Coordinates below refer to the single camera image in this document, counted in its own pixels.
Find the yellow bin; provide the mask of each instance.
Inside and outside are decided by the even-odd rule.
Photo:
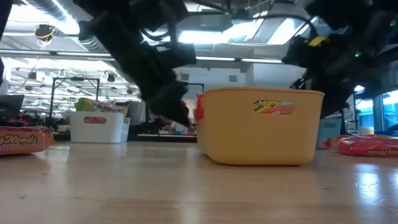
[[[319,91],[218,88],[203,97],[198,147],[231,165],[302,165],[314,156],[322,100]],[[292,113],[256,114],[257,100],[288,101]]]

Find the window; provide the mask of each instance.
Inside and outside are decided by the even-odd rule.
[[[398,90],[383,94],[384,129],[398,124]]]
[[[357,109],[358,127],[374,129],[373,100],[355,100],[355,107]]]

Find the pipe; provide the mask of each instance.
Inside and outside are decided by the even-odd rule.
[[[35,7],[37,10],[50,15],[59,23],[69,24],[72,29],[78,29],[78,23],[73,18],[73,14],[70,14],[57,0],[22,0],[26,4]],[[104,47],[95,38],[88,40],[79,40],[78,43],[90,52],[104,52]]]

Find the computer monitor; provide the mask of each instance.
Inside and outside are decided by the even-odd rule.
[[[0,95],[0,118],[17,118],[24,95]]]

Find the wooden table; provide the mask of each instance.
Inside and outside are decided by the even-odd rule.
[[[1,224],[398,223],[398,159],[216,164],[195,144],[56,144],[0,157]]]

